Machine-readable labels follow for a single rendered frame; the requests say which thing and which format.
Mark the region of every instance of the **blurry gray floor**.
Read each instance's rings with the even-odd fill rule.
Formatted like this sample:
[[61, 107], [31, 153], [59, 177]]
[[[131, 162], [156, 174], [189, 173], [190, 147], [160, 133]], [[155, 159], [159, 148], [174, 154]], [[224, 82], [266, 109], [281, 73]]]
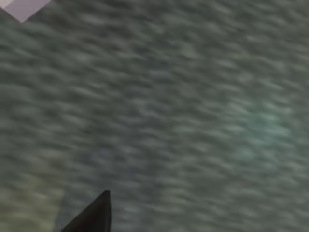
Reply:
[[111, 189], [113, 232], [307, 232], [308, 9], [54, 0], [25, 24], [1, 12], [0, 231], [52, 231], [64, 192], [66, 220]]

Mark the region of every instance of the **lavender rectangular object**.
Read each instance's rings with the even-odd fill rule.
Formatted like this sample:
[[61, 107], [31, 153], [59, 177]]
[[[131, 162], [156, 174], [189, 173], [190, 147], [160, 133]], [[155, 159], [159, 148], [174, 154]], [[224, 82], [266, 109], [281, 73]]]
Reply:
[[3, 9], [23, 23], [51, 0], [15, 0]]

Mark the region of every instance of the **rough ground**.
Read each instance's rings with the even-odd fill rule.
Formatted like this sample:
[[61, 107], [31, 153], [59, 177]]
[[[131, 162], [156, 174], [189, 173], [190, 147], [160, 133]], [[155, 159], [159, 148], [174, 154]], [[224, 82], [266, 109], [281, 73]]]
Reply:
[[52, 231], [70, 177], [64, 221], [111, 189], [113, 232], [307, 232], [308, 9], [54, 0], [25, 24], [1, 12], [0, 231]]

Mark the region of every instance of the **gray fabric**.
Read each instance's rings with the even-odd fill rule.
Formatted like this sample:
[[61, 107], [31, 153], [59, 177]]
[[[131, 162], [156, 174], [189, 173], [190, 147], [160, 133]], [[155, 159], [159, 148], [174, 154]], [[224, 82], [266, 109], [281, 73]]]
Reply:
[[51, 231], [72, 164], [64, 214], [110, 188], [113, 232], [308, 231], [308, 7], [1, 13], [0, 230]]

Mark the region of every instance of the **black object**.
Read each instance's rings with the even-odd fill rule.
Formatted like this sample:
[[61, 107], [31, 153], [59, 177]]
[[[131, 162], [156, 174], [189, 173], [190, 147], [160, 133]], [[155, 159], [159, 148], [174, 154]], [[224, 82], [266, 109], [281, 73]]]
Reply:
[[111, 192], [107, 190], [63, 228], [62, 232], [110, 232], [111, 224]]

